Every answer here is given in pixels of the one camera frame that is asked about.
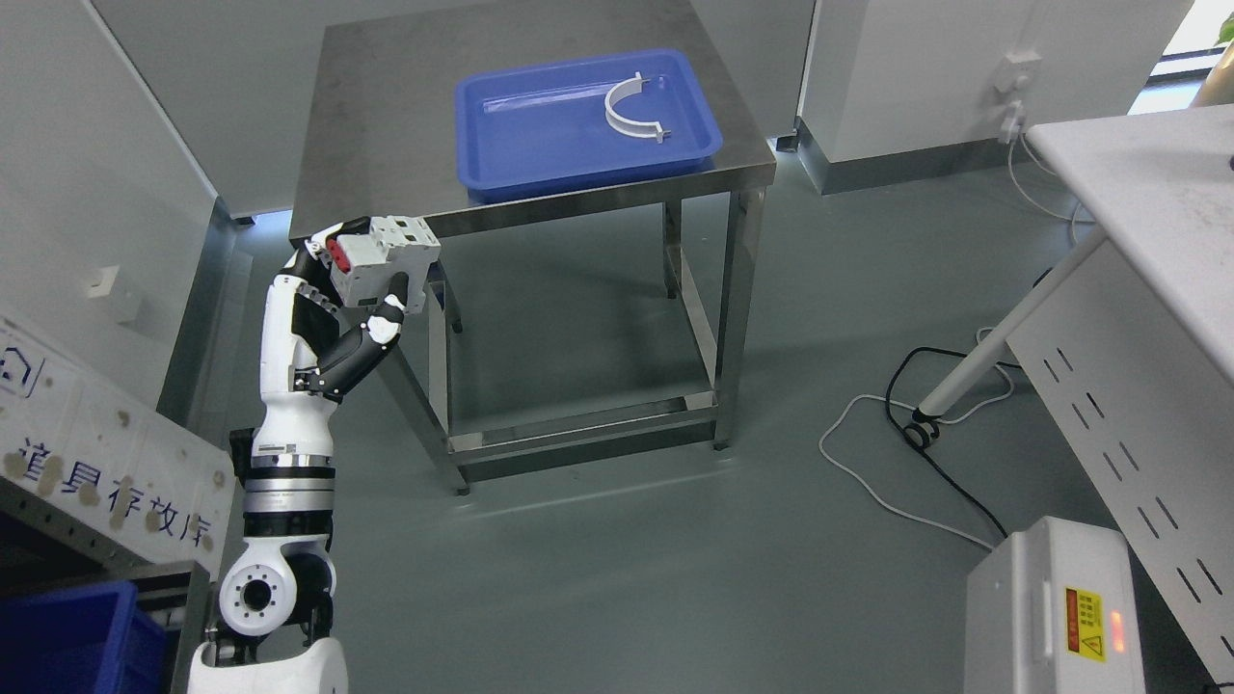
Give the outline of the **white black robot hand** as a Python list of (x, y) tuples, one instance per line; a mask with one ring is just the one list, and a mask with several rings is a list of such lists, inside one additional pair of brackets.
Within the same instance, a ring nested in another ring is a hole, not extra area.
[(347, 333), (336, 317), (344, 303), (332, 272), (353, 268), (342, 241), (369, 241), (375, 231), (376, 219), (357, 217), (299, 240), (271, 280), (259, 359), (265, 415), (252, 443), (259, 468), (329, 466), (329, 417), (399, 342), (410, 289), (405, 272), (389, 277), (369, 316)]

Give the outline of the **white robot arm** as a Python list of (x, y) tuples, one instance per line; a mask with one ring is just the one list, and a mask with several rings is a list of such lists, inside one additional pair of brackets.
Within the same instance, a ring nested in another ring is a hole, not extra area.
[(244, 488), (244, 550), (218, 583), (213, 619), (193, 654), (190, 693), (347, 693), (334, 629), (336, 470), (328, 456), (253, 448), (230, 431)]

